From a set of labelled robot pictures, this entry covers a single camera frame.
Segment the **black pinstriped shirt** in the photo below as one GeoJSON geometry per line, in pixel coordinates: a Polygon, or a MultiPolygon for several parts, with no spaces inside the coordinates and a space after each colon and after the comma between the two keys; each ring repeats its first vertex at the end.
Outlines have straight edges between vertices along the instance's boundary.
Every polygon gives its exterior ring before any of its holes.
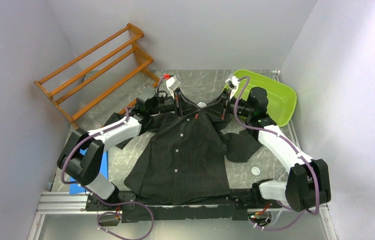
{"type": "Polygon", "coordinates": [[[261,144],[247,130],[222,133],[226,122],[213,122],[203,111],[185,117],[152,117],[149,141],[128,156],[118,144],[111,153],[110,180],[139,197],[163,205],[182,205],[229,195],[226,161],[246,163],[261,144]]]}

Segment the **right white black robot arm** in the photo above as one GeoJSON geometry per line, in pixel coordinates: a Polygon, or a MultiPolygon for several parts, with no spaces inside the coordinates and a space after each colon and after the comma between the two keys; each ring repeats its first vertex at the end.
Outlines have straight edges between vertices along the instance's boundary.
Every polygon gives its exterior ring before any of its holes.
{"type": "Polygon", "coordinates": [[[228,198],[240,200],[248,207],[268,207],[272,202],[287,203],[287,209],[309,211],[331,200],[328,165],[322,159],[313,159],[301,152],[286,138],[268,114],[269,98],[264,88],[253,87],[246,100],[229,98],[229,91],[208,104],[197,104],[217,123],[226,121],[232,114],[245,127],[238,134],[222,135],[226,146],[224,159],[233,164],[246,164],[262,147],[266,147],[279,160],[288,173],[286,182],[266,178],[251,185],[250,190],[233,189],[228,198]]]}

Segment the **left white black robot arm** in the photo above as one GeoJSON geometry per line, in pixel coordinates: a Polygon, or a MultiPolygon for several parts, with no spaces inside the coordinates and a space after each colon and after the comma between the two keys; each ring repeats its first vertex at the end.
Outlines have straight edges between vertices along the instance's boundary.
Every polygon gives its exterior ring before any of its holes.
{"type": "Polygon", "coordinates": [[[96,130],[73,131],[57,160],[61,173],[96,195],[104,209],[114,209],[120,202],[119,189],[100,172],[104,152],[150,129],[153,115],[174,112],[181,117],[207,106],[189,100],[179,87],[169,93],[170,96],[164,96],[163,91],[150,88],[136,98],[134,107],[127,108],[117,122],[96,130]]]}

